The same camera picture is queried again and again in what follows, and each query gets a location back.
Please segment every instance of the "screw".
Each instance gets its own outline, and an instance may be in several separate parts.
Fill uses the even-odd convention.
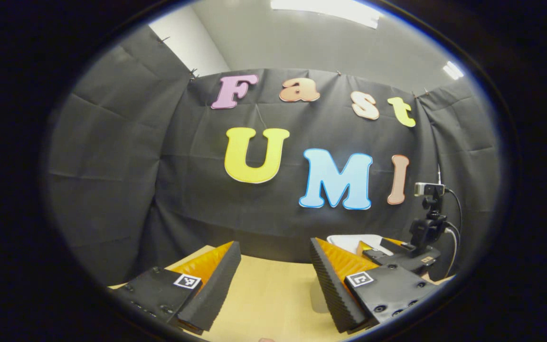
[[[165,305],[160,305],[160,309],[161,311],[165,312],[166,314],[173,314],[174,311],[172,309],[170,309],[169,307],[165,306]]]

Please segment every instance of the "white wall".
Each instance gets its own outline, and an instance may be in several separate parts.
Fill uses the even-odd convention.
[[[191,6],[185,6],[149,24],[150,28],[195,75],[206,76],[230,71]]]

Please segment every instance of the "soft gripper pad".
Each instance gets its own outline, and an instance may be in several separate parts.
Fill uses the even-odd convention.
[[[311,238],[310,255],[313,268],[318,276],[318,281],[326,300],[326,306],[330,311],[337,331],[340,333],[352,331],[361,326],[368,317],[360,305],[356,303],[354,297],[348,292],[345,284],[339,279],[339,275],[317,238]]]
[[[178,319],[184,323],[189,323],[188,328],[190,330],[195,331],[195,328],[202,331],[210,330],[225,302],[240,258],[239,242],[230,243],[228,250],[222,256],[210,279],[208,279],[198,294],[180,311]]]

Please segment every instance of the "ceiling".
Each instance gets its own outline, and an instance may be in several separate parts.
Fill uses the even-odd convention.
[[[456,62],[439,45],[386,12],[377,29],[318,13],[273,10],[269,0],[201,0],[191,5],[232,70],[340,71],[416,95],[449,84]]]

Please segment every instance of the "colorful letter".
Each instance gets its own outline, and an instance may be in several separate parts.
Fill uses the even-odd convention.
[[[408,158],[401,154],[392,156],[391,162],[394,164],[394,183],[391,187],[391,194],[388,196],[388,203],[395,205],[404,202],[404,182],[409,162]]]
[[[376,120],[379,117],[379,110],[374,106],[375,99],[369,94],[365,94],[361,91],[352,91],[349,95],[354,102],[351,108],[356,115],[365,117],[367,119]]]
[[[348,189],[348,196],[343,201],[346,209],[365,210],[371,207],[368,199],[368,169],[373,164],[373,158],[367,154],[352,154],[339,173],[332,156],[327,150],[307,149],[303,155],[310,161],[310,175],[305,196],[299,199],[299,204],[307,208],[321,208],[324,199],[320,197],[320,187],[324,187],[328,203],[336,207],[341,196]]]
[[[221,78],[221,90],[217,100],[210,106],[213,110],[223,108],[234,108],[237,102],[234,101],[234,95],[241,99],[248,92],[249,84],[256,85],[259,82],[257,75],[226,76]]]
[[[250,167],[246,165],[246,152],[248,151],[248,142],[255,134],[255,130],[246,127],[230,128],[227,131],[229,143],[225,153],[225,171],[236,181],[248,183],[267,182],[275,177],[280,169],[282,143],[291,134],[281,128],[264,130],[263,136],[267,138],[265,162],[261,167]]]
[[[315,101],[320,98],[320,93],[315,89],[315,82],[309,78],[293,78],[285,81],[280,91],[280,99],[286,102],[303,100],[306,102]]]
[[[408,117],[408,113],[406,112],[411,111],[411,106],[405,104],[400,97],[392,97],[391,99],[388,99],[388,103],[394,106],[396,119],[398,119],[401,124],[407,127],[415,126],[415,120]]]

